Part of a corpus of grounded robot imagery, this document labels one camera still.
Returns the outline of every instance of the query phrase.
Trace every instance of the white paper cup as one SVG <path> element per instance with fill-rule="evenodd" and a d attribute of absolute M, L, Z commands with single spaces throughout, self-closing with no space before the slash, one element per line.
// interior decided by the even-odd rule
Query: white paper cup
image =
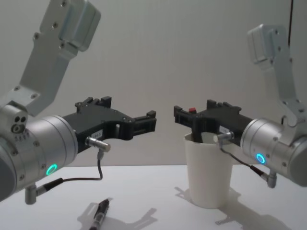
<path fill-rule="evenodd" d="M 213 133 L 203 133 L 203 143 L 184 138 L 188 165 L 189 192 L 193 203 L 203 208 L 219 208 L 227 202 L 233 161 L 213 141 Z M 233 144 L 224 149 L 232 152 Z"/>

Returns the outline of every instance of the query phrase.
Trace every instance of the black pen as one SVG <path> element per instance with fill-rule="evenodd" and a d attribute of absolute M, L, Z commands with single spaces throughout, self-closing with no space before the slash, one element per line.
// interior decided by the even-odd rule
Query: black pen
<path fill-rule="evenodd" d="M 106 213 L 109 209 L 109 204 L 110 201 L 106 199 L 98 205 L 98 209 L 94 216 L 94 221 L 90 230 L 100 230 L 102 222 L 104 221 Z"/>

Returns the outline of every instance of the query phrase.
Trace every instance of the marker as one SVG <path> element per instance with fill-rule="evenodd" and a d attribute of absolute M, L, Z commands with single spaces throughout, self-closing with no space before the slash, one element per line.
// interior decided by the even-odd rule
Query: marker
<path fill-rule="evenodd" d="M 102 222 L 104 221 L 106 213 L 109 209 L 109 204 L 110 201 L 106 199 L 98 205 L 98 209 L 94 216 L 94 221 L 90 230 L 100 230 Z"/>

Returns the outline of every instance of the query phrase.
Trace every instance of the sticker label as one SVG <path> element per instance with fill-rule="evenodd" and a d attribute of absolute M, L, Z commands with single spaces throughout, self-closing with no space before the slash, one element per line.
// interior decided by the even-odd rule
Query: sticker label
<path fill-rule="evenodd" d="M 99 130 L 99 131 L 93 133 L 93 134 L 91 135 L 91 137 L 92 137 L 92 138 L 95 138 L 95 139 L 98 139 L 98 138 L 101 138 L 101 137 L 102 137 L 102 134 L 103 134 L 103 132 L 102 132 L 102 129 L 101 129 L 101 130 Z"/>
<path fill-rule="evenodd" d="M 225 127 L 223 127 L 223 126 L 220 126 L 220 132 L 221 132 L 221 133 L 229 133 L 230 130 L 229 130 L 228 128 L 225 128 Z"/>

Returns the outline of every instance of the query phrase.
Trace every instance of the table surface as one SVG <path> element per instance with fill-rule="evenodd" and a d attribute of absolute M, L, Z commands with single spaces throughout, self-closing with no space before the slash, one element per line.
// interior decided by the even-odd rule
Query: table surface
<path fill-rule="evenodd" d="M 189 202 L 186 166 L 103 167 L 100 182 L 67 182 L 24 203 L 21 191 L 0 203 L 1 230 L 88 230 L 97 203 L 110 198 L 103 230 L 305 230 L 307 189 L 278 176 L 275 189 L 242 165 L 233 167 L 229 201 L 220 209 Z M 59 177 L 93 177 L 96 167 L 64 168 Z"/>

